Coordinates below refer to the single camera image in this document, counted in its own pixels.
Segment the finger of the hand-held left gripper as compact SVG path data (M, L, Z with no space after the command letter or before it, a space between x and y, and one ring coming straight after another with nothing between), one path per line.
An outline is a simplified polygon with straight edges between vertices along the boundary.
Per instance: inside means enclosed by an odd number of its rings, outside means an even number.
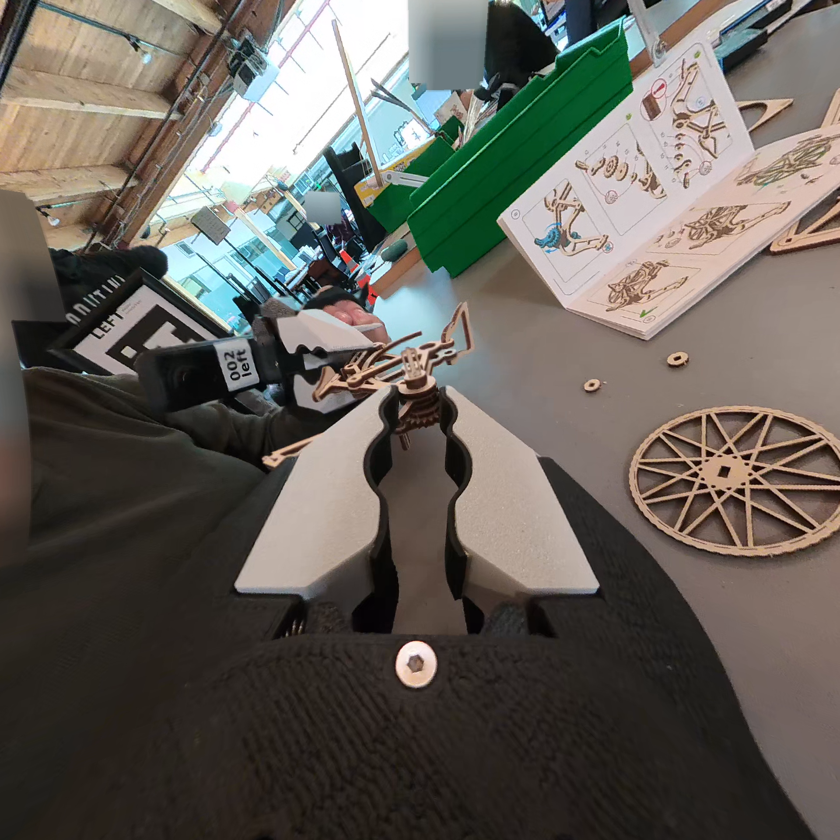
M322 310L301 310L277 319L278 340L290 354L327 356L370 350L371 335L382 328L372 323L350 325Z
M312 395L319 383L321 372L321 370L304 371L291 377L294 403L298 407L311 409L320 414L337 414L349 408L350 394L347 392L330 394L320 401L313 398Z

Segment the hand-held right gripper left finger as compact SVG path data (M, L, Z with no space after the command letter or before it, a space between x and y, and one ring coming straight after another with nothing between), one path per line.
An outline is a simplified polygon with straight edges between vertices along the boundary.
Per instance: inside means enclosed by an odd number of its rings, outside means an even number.
M375 584L386 514L374 477L378 445L391 456L399 398L384 387L314 438L296 458L234 583L243 595L297 595L351 614Z

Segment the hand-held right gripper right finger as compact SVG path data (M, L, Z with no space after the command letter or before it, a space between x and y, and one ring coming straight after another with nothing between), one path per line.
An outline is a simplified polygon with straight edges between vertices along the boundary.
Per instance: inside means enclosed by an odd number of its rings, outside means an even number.
M448 503L445 571L457 601L589 596L600 585L539 455L454 387L443 389Z

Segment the wooden model frame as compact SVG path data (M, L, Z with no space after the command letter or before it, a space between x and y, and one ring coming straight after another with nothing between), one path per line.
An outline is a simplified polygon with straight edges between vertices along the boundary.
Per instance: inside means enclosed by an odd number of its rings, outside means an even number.
M356 302L342 289L329 287L301 310L323 310L340 300ZM255 336L263 343L272 338L285 350L278 340L277 319L299 311L290 310L276 299L268 301L261 311L261 326L254 327ZM381 389L395 387L400 406L394 435L399 437L403 449L409 449L411 432L439 424L441 419L442 396L434 370L441 364L455 364L475 347L468 303L458 304L439 339L402 349L403 344L420 336L420 332L414 332L395 341L373 341L372 349L354 353L316 356L286 352L293 362L303 363L303 371L322 371L312 395L316 401L347 392L350 403L358 403Z

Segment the wooden spoked wheel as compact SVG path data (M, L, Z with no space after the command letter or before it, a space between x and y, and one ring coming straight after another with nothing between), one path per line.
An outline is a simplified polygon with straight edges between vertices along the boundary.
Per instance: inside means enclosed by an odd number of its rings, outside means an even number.
M838 534L838 436L779 409L704 408L646 436L628 486L678 542L741 559L785 555Z

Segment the person's left forearm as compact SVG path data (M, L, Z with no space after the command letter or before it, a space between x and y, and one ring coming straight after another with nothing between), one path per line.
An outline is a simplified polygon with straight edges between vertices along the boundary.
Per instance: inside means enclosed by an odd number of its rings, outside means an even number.
M334 417L304 407L286 406L258 416L242 414L221 402L168 413L164 420L198 447L257 467L263 465L264 457L321 434L336 422Z

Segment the model instruction booklet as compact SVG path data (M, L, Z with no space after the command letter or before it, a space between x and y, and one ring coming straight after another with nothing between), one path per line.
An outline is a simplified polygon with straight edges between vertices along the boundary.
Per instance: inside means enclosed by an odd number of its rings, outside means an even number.
M693 35L497 221L564 309L650 340L838 188L838 143L756 150Z

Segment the wooden parts sheet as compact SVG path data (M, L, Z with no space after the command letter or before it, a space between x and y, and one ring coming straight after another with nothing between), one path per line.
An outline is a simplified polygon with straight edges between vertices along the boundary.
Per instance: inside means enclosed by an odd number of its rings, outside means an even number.
M762 110L759 118L748 128L748 131L752 133L767 122L779 116L784 110L792 106L793 102L794 100L792 98L773 98L737 101L736 104L738 110L741 112L753 109Z
M805 217L788 227L770 245L772 255L819 248L839 242L839 196L824 213L807 223Z

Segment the person's left hand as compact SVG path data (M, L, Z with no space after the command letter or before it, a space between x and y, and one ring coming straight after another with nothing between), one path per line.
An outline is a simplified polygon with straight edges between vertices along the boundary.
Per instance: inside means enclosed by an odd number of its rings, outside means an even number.
M367 333L372 341L387 341L385 325L374 314L366 311L361 305L352 300L340 300L323 308L325 313L351 326L358 331Z

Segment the green storage bin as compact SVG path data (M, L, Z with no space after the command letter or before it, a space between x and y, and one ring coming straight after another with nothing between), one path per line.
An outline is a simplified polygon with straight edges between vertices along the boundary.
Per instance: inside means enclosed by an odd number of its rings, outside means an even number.
M429 177L454 154L453 144L436 138L413 150L410 154L382 171L407 172ZM407 185L388 185L381 190L370 189L363 204L375 221L391 235L402 226L413 210L411 197L416 188Z
M559 54L411 195L407 223L425 266L456 277L496 247L499 215L632 87L622 18Z

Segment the ceiling projector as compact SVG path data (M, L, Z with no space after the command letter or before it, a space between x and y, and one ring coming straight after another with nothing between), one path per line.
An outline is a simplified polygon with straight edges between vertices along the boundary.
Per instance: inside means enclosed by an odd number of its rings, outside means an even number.
M228 57L227 68L233 90L247 102L258 103L277 80L279 67L247 32L232 44L234 49Z

